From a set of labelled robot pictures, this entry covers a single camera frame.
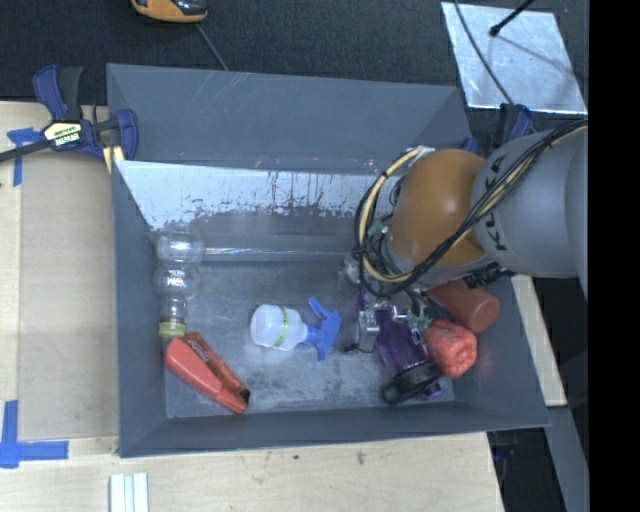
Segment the cord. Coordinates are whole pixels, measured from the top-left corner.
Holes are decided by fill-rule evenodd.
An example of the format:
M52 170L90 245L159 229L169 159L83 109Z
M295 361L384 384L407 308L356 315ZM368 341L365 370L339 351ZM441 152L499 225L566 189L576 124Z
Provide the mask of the cord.
M496 87L498 87L498 89L500 89L500 92L505 97L507 102L510 105L515 105L515 102L513 101L511 96L509 96L509 93L505 90L505 88L502 86L502 84L498 80L498 77L496 77L495 73L493 72L493 70L489 66L489 63L484 58L484 55L482 55L482 52L480 51L480 48L478 47L478 44L476 43L475 38L473 37L473 35L471 35L471 31L469 30L469 26L467 25L467 22L464 19L464 16L462 15L462 9L460 9L460 4L458 3L458 0L453 0L453 1L454 1L454 4L455 4L455 7L456 7L456 12L458 13L458 17L460 18L460 22L462 23L462 28L464 28L464 31L466 32L467 37L469 38L469 42L471 43L471 46L473 46L473 49L478 54L478 58L482 62L482 65L487 70L487 73L489 73L489 76L491 77L491 80L493 80L493 82L496 84Z
M516 159L511 167L506 170L505 174L503 174L471 208L469 214L465 217L455 233L438 245L422 263L415 266L413 270L409 272L398 273L396 269L396 273L391 274L388 269L393 266L384 260L381 251L375 251L373 249L373 237L368 234L368 227L373 222L375 204L382 185L391 174L396 172L408 160L416 156L416 154L419 154L420 148L414 148L406 152L396 159L391 166L377 178L365 193L356 210L356 248L354 250L354 256L360 257L361 261L360 281L369 292L378 297L391 297L392 295L406 291L433 268L446 252L458 243L480 219L492 212L513 193L517 185L524 179L533 167L533 164L545 151L551 149L551 147L567 137L586 128L587 120L584 119L565 123L552 130L547 136L540 139ZM371 259L372 254L376 256L377 261L374 262ZM365 271L369 273L382 289L374 289L373 283L367 280Z
M207 43L207 45L209 46L209 48L213 52L213 55L215 56L215 58L218 59L218 62L222 66L222 69L224 69L225 71L229 71L229 68L225 64L224 60L222 60L222 57L218 53L218 50L216 50L216 47L213 46L213 43L211 42L211 39L209 39L209 37L207 36L207 33L204 31L204 29L202 28L200 23L196 23L195 25L196 25L196 28L198 29L198 32L200 32L200 34L202 34L202 37L204 38L205 42Z

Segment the blue clamp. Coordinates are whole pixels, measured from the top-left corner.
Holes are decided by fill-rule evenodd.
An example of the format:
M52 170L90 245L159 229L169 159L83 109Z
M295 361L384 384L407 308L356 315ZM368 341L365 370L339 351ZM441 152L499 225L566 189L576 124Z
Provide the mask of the blue clamp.
M51 123L41 131L39 140L0 153L0 162L49 148L58 152L73 151L104 163L105 145L98 134L114 129L119 129L119 145L125 158L132 160L135 157L138 128L132 110L118 110L114 118L100 123L82 118L82 109L78 105L78 82L82 69L51 64L35 74L33 88L38 101L49 111Z
M518 114L515 122L513 123L511 133L509 134L508 142L524 137L525 135L529 135L533 125L533 114L531 113L531 110L524 105L516 105L515 108L517 109Z
M17 148L22 147L22 145L33 142L40 142L44 140L42 133L38 130L34 130L33 128L20 128L18 130L9 130L7 132L7 136L9 140L13 142ZM22 183L22 157L17 157L16 161L13 165L13 186L17 187Z
M5 402L0 443L0 468L15 469L22 461L68 459L69 441L18 441L18 401Z
M329 312L324 309L315 297L309 299L309 306L320 319L320 325L308 326L305 342L315 345L318 349L318 361L324 361L336 342L342 319L337 311Z
M477 154L478 150L480 149L480 141L473 137L465 137L460 149L462 149L463 151L468 151L469 153Z

